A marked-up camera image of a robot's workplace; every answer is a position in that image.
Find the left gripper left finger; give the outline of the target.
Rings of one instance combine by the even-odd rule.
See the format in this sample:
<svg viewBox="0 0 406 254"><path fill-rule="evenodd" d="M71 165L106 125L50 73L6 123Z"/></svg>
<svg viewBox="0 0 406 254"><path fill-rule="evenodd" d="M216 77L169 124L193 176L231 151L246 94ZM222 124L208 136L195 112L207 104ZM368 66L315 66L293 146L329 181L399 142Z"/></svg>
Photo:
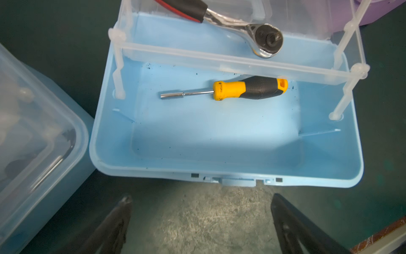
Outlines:
<svg viewBox="0 0 406 254"><path fill-rule="evenodd" d="M58 254L120 254L132 214L130 195L121 197L108 211L83 229Z"/></svg>

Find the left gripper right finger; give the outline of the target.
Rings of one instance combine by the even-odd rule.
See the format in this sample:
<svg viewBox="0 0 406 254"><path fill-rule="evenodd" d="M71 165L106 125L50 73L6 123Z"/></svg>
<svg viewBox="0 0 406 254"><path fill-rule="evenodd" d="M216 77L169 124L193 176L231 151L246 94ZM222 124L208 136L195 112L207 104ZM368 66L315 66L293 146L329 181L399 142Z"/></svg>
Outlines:
<svg viewBox="0 0 406 254"><path fill-rule="evenodd" d="M349 254L328 234L280 194L274 194L271 212L279 245L284 254Z"/></svg>

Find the purple clear toolbox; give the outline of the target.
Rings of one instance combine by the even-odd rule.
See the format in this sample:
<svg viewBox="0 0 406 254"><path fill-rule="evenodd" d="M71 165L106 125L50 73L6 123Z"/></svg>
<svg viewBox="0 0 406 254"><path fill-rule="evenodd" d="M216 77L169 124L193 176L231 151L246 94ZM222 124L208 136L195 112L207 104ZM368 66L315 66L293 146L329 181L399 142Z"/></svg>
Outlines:
<svg viewBox="0 0 406 254"><path fill-rule="evenodd" d="M405 2L405 0L371 1L359 26L377 21ZM332 32L343 31L344 26L352 19L353 13L356 13L360 4L361 1L331 1L332 25L330 30Z"/></svg>

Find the blue clear toolbox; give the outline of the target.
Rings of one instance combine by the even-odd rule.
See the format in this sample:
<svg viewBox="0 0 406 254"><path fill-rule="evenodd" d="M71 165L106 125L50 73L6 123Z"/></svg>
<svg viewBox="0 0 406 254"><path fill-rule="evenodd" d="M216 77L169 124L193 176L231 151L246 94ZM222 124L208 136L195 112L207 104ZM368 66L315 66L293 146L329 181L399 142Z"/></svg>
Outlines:
<svg viewBox="0 0 406 254"><path fill-rule="evenodd" d="M1 48L1 253L18 254L94 171L93 118Z"/></svg>
<svg viewBox="0 0 406 254"><path fill-rule="evenodd" d="M353 89L367 78L361 1L332 32L331 1L204 1L208 8L281 30L283 46L261 58L239 35L184 19L157 1L122 1L89 152L112 176L220 183L349 188L364 173ZM266 99L212 95L217 81L286 79Z"/></svg>

